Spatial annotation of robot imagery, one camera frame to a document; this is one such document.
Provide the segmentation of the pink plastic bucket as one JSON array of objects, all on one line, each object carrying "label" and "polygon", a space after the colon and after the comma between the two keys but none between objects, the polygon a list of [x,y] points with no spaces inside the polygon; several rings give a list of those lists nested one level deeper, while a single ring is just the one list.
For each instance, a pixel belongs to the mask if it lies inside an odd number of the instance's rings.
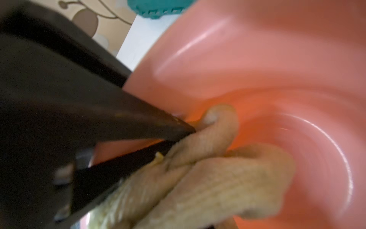
[{"label": "pink plastic bucket", "polygon": [[187,121],[240,117],[233,148],[268,142],[297,173],[281,214],[240,229],[366,226],[365,1],[198,1],[124,90]]}]

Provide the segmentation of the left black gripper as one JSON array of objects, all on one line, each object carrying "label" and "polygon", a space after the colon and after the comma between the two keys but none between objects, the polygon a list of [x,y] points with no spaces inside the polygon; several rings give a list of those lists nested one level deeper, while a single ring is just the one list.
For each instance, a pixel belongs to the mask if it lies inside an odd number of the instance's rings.
[{"label": "left black gripper", "polygon": [[48,229],[72,203],[75,153],[131,71],[59,13],[1,1],[1,228]]}]

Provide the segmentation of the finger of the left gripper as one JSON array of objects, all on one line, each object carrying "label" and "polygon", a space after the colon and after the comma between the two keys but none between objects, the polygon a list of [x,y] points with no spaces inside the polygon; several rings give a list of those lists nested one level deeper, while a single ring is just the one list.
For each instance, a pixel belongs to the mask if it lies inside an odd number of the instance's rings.
[{"label": "finger of the left gripper", "polygon": [[81,119],[76,137],[85,143],[133,139],[178,141],[194,128],[115,85],[73,85]]},{"label": "finger of the left gripper", "polygon": [[173,141],[162,141],[90,168],[77,170],[74,164],[68,164],[57,169],[53,184],[57,191],[69,191],[69,195],[58,208],[52,227],[69,229],[102,203],[132,173],[151,162],[156,152],[165,155],[173,145]]}]

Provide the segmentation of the beige cleaning cloth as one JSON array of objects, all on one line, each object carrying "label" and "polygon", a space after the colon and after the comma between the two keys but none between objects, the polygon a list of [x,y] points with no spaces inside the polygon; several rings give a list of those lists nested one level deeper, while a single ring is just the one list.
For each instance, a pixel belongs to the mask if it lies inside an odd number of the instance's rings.
[{"label": "beige cleaning cloth", "polygon": [[281,210],[295,174],[284,150],[256,143],[229,150],[239,131],[230,105],[209,108],[196,132],[123,179],[90,212],[90,229],[233,228],[234,216],[264,219]]}]

